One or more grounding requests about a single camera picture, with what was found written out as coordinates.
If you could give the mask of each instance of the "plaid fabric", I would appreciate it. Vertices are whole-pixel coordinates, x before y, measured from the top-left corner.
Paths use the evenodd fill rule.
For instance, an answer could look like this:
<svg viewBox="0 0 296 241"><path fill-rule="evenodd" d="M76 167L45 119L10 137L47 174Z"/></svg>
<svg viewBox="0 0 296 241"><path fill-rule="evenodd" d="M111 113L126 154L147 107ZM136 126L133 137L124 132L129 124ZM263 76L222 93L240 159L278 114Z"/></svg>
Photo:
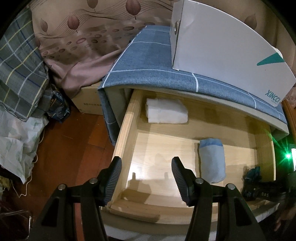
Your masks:
<svg viewBox="0 0 296 241"><path fill-rule="evenodd" d="M41 118L53 92L36 44L32 13L24 8L0 40L0 104L26 121Z"/></svg>

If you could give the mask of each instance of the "wooden floor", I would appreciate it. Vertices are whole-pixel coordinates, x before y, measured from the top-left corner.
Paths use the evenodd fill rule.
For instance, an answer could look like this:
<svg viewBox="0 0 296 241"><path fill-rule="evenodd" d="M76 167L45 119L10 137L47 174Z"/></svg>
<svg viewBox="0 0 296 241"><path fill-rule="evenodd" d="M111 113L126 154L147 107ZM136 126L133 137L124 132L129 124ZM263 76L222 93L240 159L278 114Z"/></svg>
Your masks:
<svg viewBox="0 0 296 241"><path fill-rule="evenodd" d="M72 113L64 123L51 121L45 128L39 144L38 161L28 184L27 196L17 197L13 189L7 193L17 210L29 210L33 222L40 214L47 199L61 183L80 185L109 166L114 147L108 138L104 118L101 115L82 114L72 107ZM18 194L25 194L25 185L16 184ZM76 207L76 216L80 207ZM83 240L81 220L78 224L78 240Z"/></svg>

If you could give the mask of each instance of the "wavy line pattern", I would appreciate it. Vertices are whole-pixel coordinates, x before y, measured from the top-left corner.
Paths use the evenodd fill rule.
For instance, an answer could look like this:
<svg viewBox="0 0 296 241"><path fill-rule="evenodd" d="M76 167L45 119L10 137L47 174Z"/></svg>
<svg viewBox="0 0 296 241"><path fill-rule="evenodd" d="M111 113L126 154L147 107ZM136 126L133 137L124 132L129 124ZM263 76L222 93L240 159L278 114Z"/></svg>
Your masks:
<svg viewBox="0 0 296 241"><path fill-rule="evenodd" d="M139 0L139 2L141 4L141 11L137 16L139 16L140 14L146 11L149 11L151 9L156 9L156 8L168 9L170 11L173 10L173 7L170 6L170 4L167 4L160 0L156 0L156 1ZM113 20L119 20L119 21L129 20L134 18L133 15L129 14L126 11L125 4L126 4L126 0L121 0L117 4L109 8L103 9L101 11L89 12L85 9L77 9L73 11L72 14L78 17L80 21L79 27L81 27L87 20L91 18L107 18L107 19L113 19ZM60 23L60 25L53 32L50 33L50 35L44 35L43 33L38 33L36 36L38 37L41 44L43 43L44 40L48 38L51 38L51 39L65 38L73 34L74 32L76 32L75 30L69 29L69 27L67 26L67 21L68 21L68 17L66 17Z"/></svg>

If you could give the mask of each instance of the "drawer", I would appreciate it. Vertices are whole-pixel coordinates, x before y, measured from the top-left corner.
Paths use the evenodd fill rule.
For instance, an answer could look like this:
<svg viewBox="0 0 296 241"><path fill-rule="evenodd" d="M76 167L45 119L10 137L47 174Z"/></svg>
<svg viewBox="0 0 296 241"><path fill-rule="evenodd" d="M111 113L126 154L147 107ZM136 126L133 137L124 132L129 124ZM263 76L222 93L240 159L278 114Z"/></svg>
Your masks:
<svg viewBox="0 0 296 241"><path fill-rule="evenodd" d="M180 99L188 109L186 124L148 123L147 98ZM200 177L199 140L219 138L224 145L226 178L241 190L243 175L259 165L264 181L275 178L275 157L269 125L224 106L164 93L134 90L113 156L122 158L122 172L107 210L141 221L189 224L193 208L182 201L171 170L179 156L184 167ZM265 201L249 202L251 209ZM218 218L213 204L212 221Z"/></svg>

